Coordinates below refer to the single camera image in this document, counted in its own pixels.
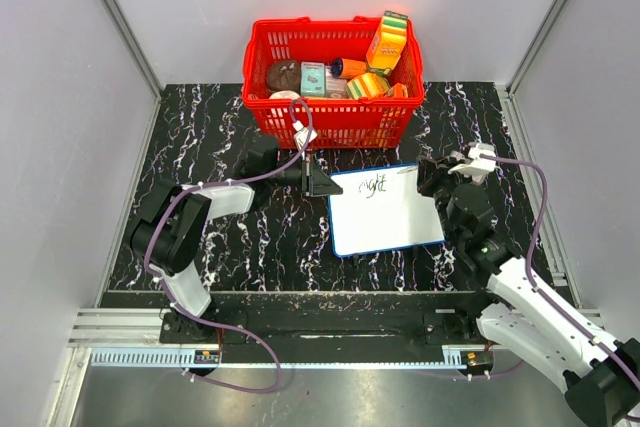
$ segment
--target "black marble table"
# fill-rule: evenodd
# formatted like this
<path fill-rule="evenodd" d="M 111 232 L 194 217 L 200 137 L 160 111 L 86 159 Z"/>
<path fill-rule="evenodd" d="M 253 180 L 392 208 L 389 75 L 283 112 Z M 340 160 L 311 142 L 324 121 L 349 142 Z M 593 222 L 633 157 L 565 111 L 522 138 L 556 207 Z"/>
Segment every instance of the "black marble table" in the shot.
<path fill-rule="evenodd" d="M 514 157 L 512 142 L 491 83 L 425 85 L 426 99 L 402 142 L 391 150 L 324 150 L 317 153 L 330 173 L 412 162 L 418 154 L 440 156 L 471 141 L 496 146 Z M 146 155 L 133 216 L 161 177 L 176 183 L 225 179 L 260 134 L 244 107 L 240 84 L 170 85 Z M 526 250 L 533 213 L 517 167 L 504 166 L 487 180 L 497 228 Z M 452 274 L 451 246 L 421 247 L 363 256 L 359 265 L 337 258 L 331 246 L 327 199 L 304 198 L 296 189 L 275 189 L 258 212 L 228 216 L 207 225 L 196 264 L 211 291 L 450 291 L 468 284 Z M 550 281 L 542 246 L 534 267 Z M 154 291 L 141 263 L 121 246 L 109 291 Z"/>

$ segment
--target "brown round object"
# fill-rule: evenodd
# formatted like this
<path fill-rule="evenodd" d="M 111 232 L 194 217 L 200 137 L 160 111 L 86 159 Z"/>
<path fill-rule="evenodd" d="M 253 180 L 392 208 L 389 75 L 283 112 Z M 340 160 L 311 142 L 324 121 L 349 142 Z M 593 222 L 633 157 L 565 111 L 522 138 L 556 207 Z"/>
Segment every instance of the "brown round object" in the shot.
<path fill-rule="evenodd" d="M 267 87 L 271 92 L 293 90 L 300 93 L 300 62 L 297 60 L 277 60 L 267 71 Z"/>

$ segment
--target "black marble surface with white veins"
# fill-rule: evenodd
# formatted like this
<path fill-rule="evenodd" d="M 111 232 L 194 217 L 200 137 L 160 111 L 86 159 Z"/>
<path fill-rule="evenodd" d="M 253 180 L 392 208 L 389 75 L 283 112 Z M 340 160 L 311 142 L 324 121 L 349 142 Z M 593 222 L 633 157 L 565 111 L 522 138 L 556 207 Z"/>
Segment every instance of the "black marble surface with white veins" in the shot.
<path fill-rule="evenodd" d="M 498 95 L 491 83 L 439 82 L 414 113 L 402 142 L 390 150 L 324 150 L 317 153 L 328 172 L 413 162 L 471 141 L 496 146 L 514 157 Z M 244 107 L 240 84 L 170 85 L 146 155 L 131 215 L 159 178 L 176 183 L 226 179 L 246 148 L 260 135 Z M 524 252 L 533 213 L 517 167 L 504 166 L 487 180 L 497 228 Z M 355 265 L 337 258 L 331 246 L 326 198 L 304 198 L 291 187 L 276 188 L 260 211 L 217 219 L 205 228 L 196 258 L 211 291 L 428 291 L 465 290 L 453 276 L 451 246 L 421 247 L 363 256 Z M 550 280 L 539 247 L 534 266 Z M 109 290 L 157 290 L 126 246 L 121 246 Z"/>

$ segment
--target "red basket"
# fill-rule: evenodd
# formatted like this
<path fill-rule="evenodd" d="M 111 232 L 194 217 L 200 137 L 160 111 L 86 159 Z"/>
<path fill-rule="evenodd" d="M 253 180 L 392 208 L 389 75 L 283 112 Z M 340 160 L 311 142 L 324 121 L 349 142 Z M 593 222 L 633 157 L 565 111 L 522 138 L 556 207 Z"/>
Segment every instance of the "red basket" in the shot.
<path fill-rule="evenodd" d="M 274 135 L 283 149 L 294 149 L 294 129 L 288 113 L 289 100 L 269 99 L 267 69 L 276 60 L 295 59 L 330 63 L 337 57 L 364 60 L 380 18 L 356 17 L 350 21 L 311 21 L 308 17 L 259 20 L 253 24 L 244 56 L 242 100 L 253 111 L 260 129 Z M 409 97 L 358 100 L 308 100 L 318 137 L 314 149 L 395 148 L 413 111 L 424 100 L 422 58 L 407 28 L 407 44 L 389 77 L 391 85 L 407 86 Z M 304 109 L 296 116 L 307 124 Z"/>

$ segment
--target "cable connector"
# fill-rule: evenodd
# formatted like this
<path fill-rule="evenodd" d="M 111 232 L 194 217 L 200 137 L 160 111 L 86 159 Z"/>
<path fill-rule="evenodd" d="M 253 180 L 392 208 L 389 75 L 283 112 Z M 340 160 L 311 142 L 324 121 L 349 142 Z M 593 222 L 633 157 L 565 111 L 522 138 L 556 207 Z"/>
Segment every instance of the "cable connector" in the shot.
<path fill-rule="evenodd" d="M 302 125 L 302 122 L 299 120 L 293 123 L 293 128 L 296 130 L 296 133 L 293 134 L 293 140 L 298 147 L 298 150 L 302 150 L 304 147 L 304 143 L 307 141 L 307 137 L 309 137 L 309 128 Z M 311 139 L 309 143 L 313 142 L 313 139 L 318 137 L 318 133 L 315 129 L 311 129 Z"/>

